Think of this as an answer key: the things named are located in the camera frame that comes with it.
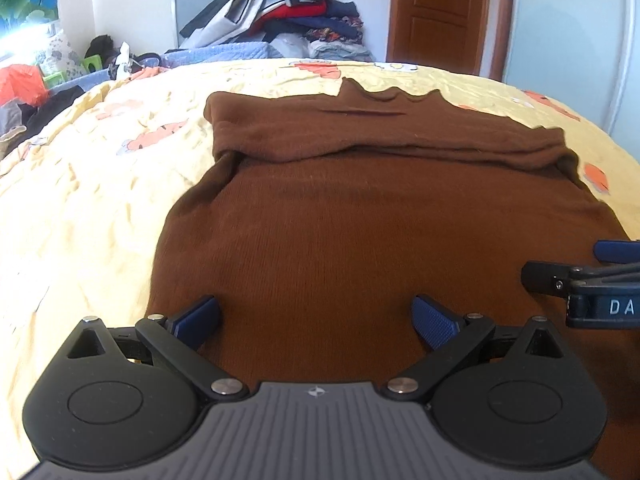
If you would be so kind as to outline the pile of mixed clothes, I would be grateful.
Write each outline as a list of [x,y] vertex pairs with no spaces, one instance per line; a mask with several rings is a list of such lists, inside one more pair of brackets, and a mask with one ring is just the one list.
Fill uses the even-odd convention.
[[263,41],[285,58],[374,60],[352,1],[214,0],[181,33],[186,50]]

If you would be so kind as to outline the frosted glass wardrobe door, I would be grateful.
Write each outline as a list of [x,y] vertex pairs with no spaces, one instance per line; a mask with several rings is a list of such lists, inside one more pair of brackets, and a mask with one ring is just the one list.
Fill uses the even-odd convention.
[[566,104],[639,154],[639,0],[513,0],[504,81]]

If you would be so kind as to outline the orange red cloth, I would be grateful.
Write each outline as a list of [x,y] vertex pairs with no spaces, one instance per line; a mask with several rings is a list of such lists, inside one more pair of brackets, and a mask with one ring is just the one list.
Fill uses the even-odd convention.
[[49,91],[35,65],[13,64],[0,70],[0,105],[19,100],[30,106],[47,101]]

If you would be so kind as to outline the yellow floral bed quilt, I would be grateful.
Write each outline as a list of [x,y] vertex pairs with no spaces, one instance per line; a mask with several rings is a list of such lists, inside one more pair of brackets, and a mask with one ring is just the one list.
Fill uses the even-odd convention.
[[78,321],[94,314],[130,326],[144,315],[166,214],[213,165],[207,97],[335,94],[345,78],[369,91],[438,90],[469,110],[563,129],[582,180],[638,237],[638,160],[564,103],[508,84],[409,64],[292,58],[183,65],[98,84],[1,163],[3,478],[36,464],[23,405]]

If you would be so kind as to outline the black and green bag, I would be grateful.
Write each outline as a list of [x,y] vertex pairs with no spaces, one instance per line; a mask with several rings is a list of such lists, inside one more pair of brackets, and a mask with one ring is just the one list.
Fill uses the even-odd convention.
[[94,73],[109,68],[117,58],[117,55],[118,51],[111,36],[96,36],[89,44],[85,53],[84,63],[88,72]]

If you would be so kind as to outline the blue quilted blanket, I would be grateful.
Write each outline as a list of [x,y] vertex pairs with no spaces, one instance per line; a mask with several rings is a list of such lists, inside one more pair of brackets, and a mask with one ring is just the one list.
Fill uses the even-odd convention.
[[[159,67],[169,70],[170,68],[200,63],[254,60],[255,58],[283,58],[283,55],[268,42],[239,42],[238,44],[220,44],[219,46],[191,50],[177,49],[165,54],[145,53],[134,56],[127,67],[135,74],[144,68]],[[98,84],[114,80],[116,72],[117,66],[111,62],[104,70],[98,70],[53,87],[50,90],[50,95],[53,96],[74,87],[81,88],[82,92],[89,91]]]

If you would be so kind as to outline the grey framed panel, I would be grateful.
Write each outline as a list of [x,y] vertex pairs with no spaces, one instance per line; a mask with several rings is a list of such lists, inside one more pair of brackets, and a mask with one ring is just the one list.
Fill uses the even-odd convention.
[[180,47],[185,41],[181,31],[190,23],[209,3],[214,0],[172,0],[171,13],[174,20],[175,45]]

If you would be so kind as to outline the brown wooden door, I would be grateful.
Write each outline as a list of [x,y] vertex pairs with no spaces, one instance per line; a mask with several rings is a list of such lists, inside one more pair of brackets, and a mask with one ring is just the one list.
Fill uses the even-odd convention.
[[390,0],[388,62],[503,80],[513,0]]

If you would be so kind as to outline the brown knit sweater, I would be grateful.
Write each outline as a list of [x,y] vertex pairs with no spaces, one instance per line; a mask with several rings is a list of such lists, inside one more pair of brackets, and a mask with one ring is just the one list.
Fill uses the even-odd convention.
[[411,300],[501,324],[563,305],[529,295],[529,260],[593,264],[639,235],[639,177],[605,157],[582,182],[561,129],[457,107],[438,92],[266,99],[215,92],[214,164],[168,212],[148,309],[205,295],[222,310],[206,356],[250,385],[385,382],[425,351]]

